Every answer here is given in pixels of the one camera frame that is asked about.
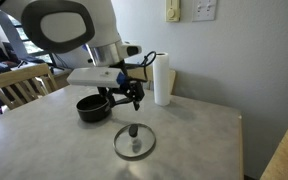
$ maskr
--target black pot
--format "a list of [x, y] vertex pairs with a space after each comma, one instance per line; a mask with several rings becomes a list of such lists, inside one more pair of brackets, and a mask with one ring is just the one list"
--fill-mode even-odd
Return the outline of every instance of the black pot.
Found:
[[76, 108], [81, 120], [85, 122], [100, 121], [112, 112], [109, 101], [99, 94], [80, 100]]

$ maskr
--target white table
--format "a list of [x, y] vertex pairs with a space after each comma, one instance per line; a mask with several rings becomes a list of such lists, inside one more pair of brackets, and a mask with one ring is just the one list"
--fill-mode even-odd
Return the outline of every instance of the white table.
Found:
[[[95, 93], [67, 86], [0, 116], [0, 180], [242, 179], [239, 111], [176, 96], [161, 107], [145, 91], [139, 111], [120, 105], [86, 124], [75, 106]], [[135, 122], [151, 127], [157, 144], [130, 162], [116, 155], [113, 139]]]

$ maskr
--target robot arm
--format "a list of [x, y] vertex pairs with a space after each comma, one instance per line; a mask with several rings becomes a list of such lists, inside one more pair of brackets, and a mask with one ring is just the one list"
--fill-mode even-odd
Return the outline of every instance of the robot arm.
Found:
[[[141, 53], [140, 46], [122, 43], [111, 0], [0, 0], [0, 9], [19, 20], [26, 35], [38, 47], [65, 53], [86, 44], [95, 68], [120, 69], [124, 80], [127, 77], [124, 58]], [[102, 70], [93, 71], [93, 75]], [[87, 77], [93, 82], [95, 76], [77, 71], [78, 77]], [[144, 97], [138, 81], [125, 80], [119, 87], [98, 86], [98, 90], [109, 99], [112, 107], [133, 102], [137, 110]], [[115, 101], [113, 94], [124, 94], [126, 98]]]

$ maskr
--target glass lid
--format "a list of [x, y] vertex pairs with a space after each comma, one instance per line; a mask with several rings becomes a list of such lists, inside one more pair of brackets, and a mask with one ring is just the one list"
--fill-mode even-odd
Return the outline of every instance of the glass lid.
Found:
[[152, 129], [144, 124], [130, 124], [114, 138], [115, 152], [122, 158], [136, 158], [150, 154], [156, 139]]

